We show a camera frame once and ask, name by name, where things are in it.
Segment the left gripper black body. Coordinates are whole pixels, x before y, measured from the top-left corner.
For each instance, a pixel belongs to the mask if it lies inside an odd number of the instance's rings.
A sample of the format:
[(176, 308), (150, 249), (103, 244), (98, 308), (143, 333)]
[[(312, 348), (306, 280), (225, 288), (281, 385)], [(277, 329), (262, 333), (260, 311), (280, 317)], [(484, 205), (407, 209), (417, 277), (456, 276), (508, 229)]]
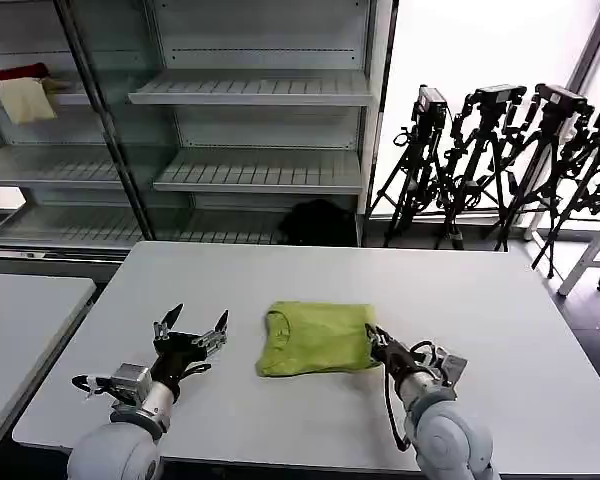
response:
[(205, 373), (211, 368), (204, 352), (191, 342), (201, 335), (171, 331), (167, 340), (153, 340), (158, 358), (151, 367), (151, 378), (170, 391), (179, 391), (183, 379)]

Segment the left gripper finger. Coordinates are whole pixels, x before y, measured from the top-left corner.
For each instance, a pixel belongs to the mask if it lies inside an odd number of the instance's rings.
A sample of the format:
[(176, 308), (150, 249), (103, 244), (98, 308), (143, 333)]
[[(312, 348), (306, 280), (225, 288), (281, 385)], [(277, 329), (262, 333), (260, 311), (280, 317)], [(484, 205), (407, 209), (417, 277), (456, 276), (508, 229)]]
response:
[(183, 308), (183, 304), (180, 303), (173, 309), (169, 310), (163, 317), (161, 321), (156, 321), (153, 323), (154, 330), (154, 340), (167, 340), (169, 338), (169, 334), (174, 324), (176, 323), (181, 310)]
[(193, 346), (204, 352), (205, 358), (211, 357), (226, 343), (228, 318), (229, 311), (225, 310), (213, 329), (191, 342)]

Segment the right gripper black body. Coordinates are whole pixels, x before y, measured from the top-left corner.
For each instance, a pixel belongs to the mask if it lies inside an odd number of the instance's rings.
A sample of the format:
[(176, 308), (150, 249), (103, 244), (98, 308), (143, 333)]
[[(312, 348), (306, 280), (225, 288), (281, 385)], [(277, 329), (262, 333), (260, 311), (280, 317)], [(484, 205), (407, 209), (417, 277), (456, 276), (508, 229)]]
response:
[(406, 376), (423, 368), (409, 351), (395, 339), (376, 339), (371, 342), (372, 358), (382, 363), (391, 376)]

